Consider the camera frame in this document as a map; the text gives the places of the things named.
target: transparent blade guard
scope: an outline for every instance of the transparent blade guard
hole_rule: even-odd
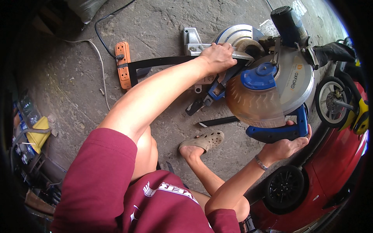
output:
[[[231,112],[248,125],[277,128],[286,124],[276,86],[262,91],[250,90],[238,75],[228,81],[225,95]]]

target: white cable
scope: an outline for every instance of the white cable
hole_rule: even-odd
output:
[[[92,41],[90,41],[90,40],[67,41],[67,40],[64,40],[64,39],[61,39],[61,38],[59,38],[59,39],[60,39],[60,40],[63,40],[63,41],[66,41],[66,42],[69,42],[69,43],[78,43],[78,42],[88,41],[88,42],[91,43],[91,44],[93,45],[93,47],[96,49],[96,51],[97,51],[97,53],[98,53],[98,56],[100,57],[101,66],[102,66],[102,80],[104,81],[105,101],[106,101],[107,108],[108,108],[109,111],[110,111],[109,103],[107,102],[106,82],[105,82],[105,72],[104,72],[104,63],[103,63],[103,61],[102,61],[102,57],[101,57],[100,51],[98,50],[98,48],[96,47],[96,45],[95,45]]]

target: wristband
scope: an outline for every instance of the wristband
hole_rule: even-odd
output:
[[[264,164],[260,161],[260,159],[258,158],[258,155],[255,155],[255,160],[257,161],[257,163],[259,164],[259,166],[264,170],[266,171],[268,169],[268,167],[264,166]]]

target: blue saw handle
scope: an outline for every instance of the blue saw handle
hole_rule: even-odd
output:
[[[283,127],[267,129],[249,126],[249,128],[246,129],[246,134],[249,137],[264,143],[274,143],[281,139],[292,141],[298,137],[307,136],[307,117],[303,104],[287,116],[297,116],[297,123],[294,125],[285,125]]]

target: orange power strip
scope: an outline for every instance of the orange power strip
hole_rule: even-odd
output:
[[[115,46],[115,55],[123,54],[124,58],[122,60],[117,60],[117,66],[125,63],[130,63],[131,58],[129,56],[129,45],[127,42],[119,42]],[[131,89],[131,80],[129,79],[128,67],[118,68],[119,81],[123,89]]]

